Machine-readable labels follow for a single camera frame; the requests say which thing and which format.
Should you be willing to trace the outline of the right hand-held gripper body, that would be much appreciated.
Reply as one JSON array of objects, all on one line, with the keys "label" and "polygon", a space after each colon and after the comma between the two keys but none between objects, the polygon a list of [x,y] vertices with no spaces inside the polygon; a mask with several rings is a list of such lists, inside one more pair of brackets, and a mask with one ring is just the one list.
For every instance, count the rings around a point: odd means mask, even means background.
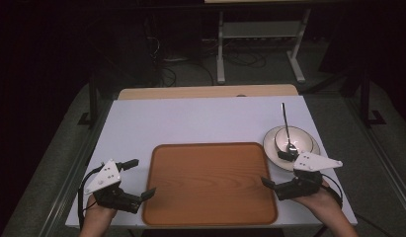
[{"label": "right hand-held gripper body", "polygon": [[316,194],[322,187],[322,170],[340,168],[342,161],[310,152],[301,152],[293,163],[294,178],[274,185],[279,200],[307,197]]}]

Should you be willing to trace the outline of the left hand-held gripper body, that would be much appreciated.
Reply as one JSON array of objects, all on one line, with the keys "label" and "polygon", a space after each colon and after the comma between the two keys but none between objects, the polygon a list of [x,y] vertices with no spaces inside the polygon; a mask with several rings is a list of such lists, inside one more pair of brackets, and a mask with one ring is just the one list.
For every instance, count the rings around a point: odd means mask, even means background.
[{"label": "left hand-held gripper body", "polygon": [[122,177],[117,164],[110,159],[106,164],[92,171],[92,174],[97,176],[86,187],[85,194],[92,194],[100,206],[137,213],[141,205],[141,197],[127,194],[120,188]]}]

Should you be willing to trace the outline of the white plate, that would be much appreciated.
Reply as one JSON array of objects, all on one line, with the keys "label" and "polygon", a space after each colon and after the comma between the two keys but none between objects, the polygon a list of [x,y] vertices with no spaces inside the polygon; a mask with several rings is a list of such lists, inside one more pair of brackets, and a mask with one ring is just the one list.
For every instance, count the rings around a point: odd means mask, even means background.
[{"label": "white plate", "polygon": [[[284,128],[284,125],[281,126],[276,126],[272,129],[270,129],[266,135],[264,136],[263,140],[263,147],[265,150],[265,153],[267,157],[278,167],[287,170],[287,171],[292,171],[293,163],[288,162],[286,160],[280,159],[278,157],[278,152],[280,151],[278,147],[276,146],[275,143],[275,135],[278,132],[280,128]],[[318,142],[311,136],[313,140],[313,150],[310,151],[313,154],[321,154],[320,147],[318,145]]]}]

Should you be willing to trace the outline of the white bowl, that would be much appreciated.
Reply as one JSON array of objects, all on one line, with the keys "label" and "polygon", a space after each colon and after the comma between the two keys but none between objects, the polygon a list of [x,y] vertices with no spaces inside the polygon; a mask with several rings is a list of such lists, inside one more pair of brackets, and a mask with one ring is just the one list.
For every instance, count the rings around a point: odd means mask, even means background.
[{"label": "white bowl", "polygon": [[298,152],[312,151],[313,140],[311,136],[298,127],[289,126],[280,128],[275,135],[275,143],[280,151],[287,152],[287,146],[291,143]]}]

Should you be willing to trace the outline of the metal spoon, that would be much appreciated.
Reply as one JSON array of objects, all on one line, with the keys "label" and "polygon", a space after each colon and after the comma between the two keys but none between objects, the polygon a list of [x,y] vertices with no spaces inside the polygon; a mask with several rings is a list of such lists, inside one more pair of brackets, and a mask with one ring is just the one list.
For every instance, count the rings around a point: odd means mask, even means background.
[{"label": "metal spoon", "polygon": [[288,153],[288,154],[290,154],[290,155],[296,155],[296,154],[297,154],[297,149],[296,149],[296,147],[291,143],[291,140],[290,140],[289,129],[288,129],[288,123],[287,123],[287,118],[286,118],[285,104],[282,104],[282,112],[283,112],[283,118],[284,118],[284,129],[285,129],[285,134],[286,134],[286,139],[287,139],[286,150],[287,150],[287,153]]}]

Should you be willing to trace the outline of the brown wooden tray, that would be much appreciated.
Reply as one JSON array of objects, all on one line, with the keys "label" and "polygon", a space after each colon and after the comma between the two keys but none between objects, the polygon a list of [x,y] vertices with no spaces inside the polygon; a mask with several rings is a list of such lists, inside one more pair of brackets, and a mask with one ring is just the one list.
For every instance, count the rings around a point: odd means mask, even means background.
[{"label": "brown wooden tray", "polygon": [[149,226],[253,226],[278,218],[263,147],[256,142],[164,144],[154,148],[147,187]]}]

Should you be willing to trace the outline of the person's left hand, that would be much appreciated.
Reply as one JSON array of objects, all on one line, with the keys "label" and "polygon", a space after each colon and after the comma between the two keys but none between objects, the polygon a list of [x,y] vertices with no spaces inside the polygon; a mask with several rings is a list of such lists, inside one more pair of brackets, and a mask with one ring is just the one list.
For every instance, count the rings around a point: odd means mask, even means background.
[{"label": "person's left hand", "polygon": [[117,211],[113,208],[103,207],[97,204],[93,195],[88,197],[84,225],[92,227],[108,227]]}]

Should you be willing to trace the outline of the person's right hand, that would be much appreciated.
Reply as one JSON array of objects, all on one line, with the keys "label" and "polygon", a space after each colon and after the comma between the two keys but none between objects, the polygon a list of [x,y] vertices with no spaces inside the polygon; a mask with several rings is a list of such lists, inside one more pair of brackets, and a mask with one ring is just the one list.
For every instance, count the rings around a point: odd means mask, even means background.
[{"label": "person's right hand", "polygon": [[295,197],[293,201],[304,205],[316,218],[324,222],[342,213],[341,207],[328,192],[329,188],[329,184],[323,182],[317,193],[307,197]]}]

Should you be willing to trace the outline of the black metal stand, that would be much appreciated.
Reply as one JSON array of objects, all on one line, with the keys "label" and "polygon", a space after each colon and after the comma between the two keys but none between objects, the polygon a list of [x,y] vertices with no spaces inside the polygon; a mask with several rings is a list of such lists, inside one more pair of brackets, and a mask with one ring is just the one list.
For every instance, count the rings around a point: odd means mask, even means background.
[{"label": "black metal stand", "polygon": [[98,91],[96,84],[96,76],[92,74],[89,77],[88,83],[89,89],[89,112],[84,113],[80,120],[78,120],[79,125],[88,125],[92,127],[98,119]]},{"label": "black metal stand", "polygon": [[362,76],[361,90],[360,90],[360,118],[367,128],[371,128],[376,124],[385,124],[384,118],[379,111],[371,111],[369,109],[369,95],[370,95],[370,78],[365,70]]}]

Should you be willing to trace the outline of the white board table cover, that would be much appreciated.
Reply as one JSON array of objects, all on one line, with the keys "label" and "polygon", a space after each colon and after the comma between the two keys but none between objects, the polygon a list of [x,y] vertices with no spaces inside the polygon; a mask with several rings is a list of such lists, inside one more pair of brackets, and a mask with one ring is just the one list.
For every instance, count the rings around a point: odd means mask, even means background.
[{"label": "white board table cover", "polygon": [[[282,103],[290,125],[312,135],[326,154],[310,111],[301,96],[190,98],[114,101],[103,126],[86,172],[102,162],[114,159],[126,162],[138,159],[137,167],[121,174],[121,187],[138,195],[147,188],[153,150],[164,144],[239,143],[262,144],[271,128],[284,124]],[[319,220],[304,206],[291,200],[279,201],[271,190],[262,185],[261,173],[250,183],[247,198],[242,189],[236,190],[242,204],[235,210],[249,217],[273,214],[271,208],[256,210],[252,203],[261,201],[260,191],[266,191],[277,203],[278,219],[268,224],[238,224],[197,226],[196,228],[261,228],[316,226]]]}]

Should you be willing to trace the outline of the wooden table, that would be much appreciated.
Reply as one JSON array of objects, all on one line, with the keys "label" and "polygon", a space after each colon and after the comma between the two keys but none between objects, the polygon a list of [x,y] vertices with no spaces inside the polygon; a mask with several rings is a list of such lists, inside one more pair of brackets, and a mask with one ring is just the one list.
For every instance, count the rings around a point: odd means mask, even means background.
[{"label": "wooden table", "polygon": [[198,86],[172,88],[134,88],[121,90],[119,100],[225,98],[225,97],[267,97],[297,96],[293,85],[235,85]]}]

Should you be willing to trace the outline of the dark computer tower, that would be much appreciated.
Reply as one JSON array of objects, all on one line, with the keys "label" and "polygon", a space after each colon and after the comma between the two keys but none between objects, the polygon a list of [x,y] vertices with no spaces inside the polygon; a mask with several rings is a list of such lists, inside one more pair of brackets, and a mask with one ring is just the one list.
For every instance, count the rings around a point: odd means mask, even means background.
[{"label": "dark computer tower", "polygon": [[202,21],[199,14],[163,15],[161,34],[169,59],[199,59],[201,57]]}]

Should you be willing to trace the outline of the white metal table frame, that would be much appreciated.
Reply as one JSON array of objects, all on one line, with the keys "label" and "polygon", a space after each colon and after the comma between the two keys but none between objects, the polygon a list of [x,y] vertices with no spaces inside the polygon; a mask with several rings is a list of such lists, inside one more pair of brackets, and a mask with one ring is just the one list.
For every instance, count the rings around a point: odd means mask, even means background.
[{"label": "white metal table frame", "polygon": [[272,39],[294,38],[295,44],[286,55],[296,81],[300,84],[306,82],[303,72],[297,61],[305,30],[308,25],[311,10],[306,9],[299,21],[276,21],[276,22],[238,22],[231,23],[223,20],[223,13],[219,13],[217,34],[217,57],[216,57],[216,81],[218,84],[225,83],[224,67],[224,40],[235,39]]}]

